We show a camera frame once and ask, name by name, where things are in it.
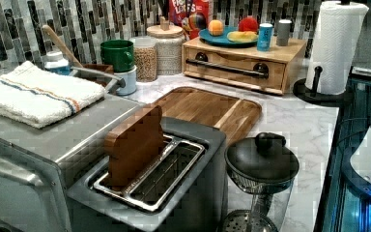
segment banana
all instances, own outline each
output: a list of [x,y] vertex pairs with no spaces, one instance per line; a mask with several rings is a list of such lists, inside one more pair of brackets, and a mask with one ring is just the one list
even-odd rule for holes
[[232,42],[249,43],[257,40],[258,35],[253,31],[233,31],[227,34],[227,39]]

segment blue plate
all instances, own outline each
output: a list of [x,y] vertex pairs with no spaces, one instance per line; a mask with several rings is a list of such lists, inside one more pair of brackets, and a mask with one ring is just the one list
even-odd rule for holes
[[206,43],[211,44],[211,45],[217,45],[217,46],[228,46],[228,47],[249,47],[249,46],[254,46],[257,44],[258,40],[255,40],[253,42],[247,42],[247,43],[240,43],[240,42],[232,42],[227,39],[227,34],[232,31],[237,31],[237,27],[230,27],[230,26],[225,26],[224,27],[224,32],[222,33],[221,36],[214,37],[210,35],[210,32],[208,29],[201,30],[199,32],[199,36],[201,39],[206,41]]

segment striped towel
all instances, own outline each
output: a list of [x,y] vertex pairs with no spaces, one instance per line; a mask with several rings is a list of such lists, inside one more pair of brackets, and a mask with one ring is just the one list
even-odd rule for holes
[[0,76],[0,115],[42,128],[104,97],[100,85],[39,69],[26,61]]

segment kitchen counter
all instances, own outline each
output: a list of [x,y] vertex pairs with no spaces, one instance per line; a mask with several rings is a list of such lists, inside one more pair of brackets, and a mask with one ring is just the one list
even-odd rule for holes
[[[299,79],[306,78],[306,72],[305,61]],[[157,80],[148,83],[137,82],[136,92],[125,98],[151,103],[171,90],[184,86],[251,100],[262,105],[262,116],[248,136],[255,136],[261,131],[281,134],[287,139],[286,147],[300,161],[300,171],[294,181],[281,231],[313,231],[338,108],[321,107],[301,101],[292,91],[283,97],[277,97],[182,74],[159,76]],[[237,209],[249,209],[252,195],[241,191],[230,179],[228,186],[228,213]]]

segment black lid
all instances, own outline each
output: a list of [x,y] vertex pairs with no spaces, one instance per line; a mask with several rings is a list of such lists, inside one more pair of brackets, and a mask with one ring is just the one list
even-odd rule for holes
[[284,145],[283,136],[260,133],[231,144],[225,152],[225,160],[234,172],[255,182],[289,181],[297,175],[300,163]]

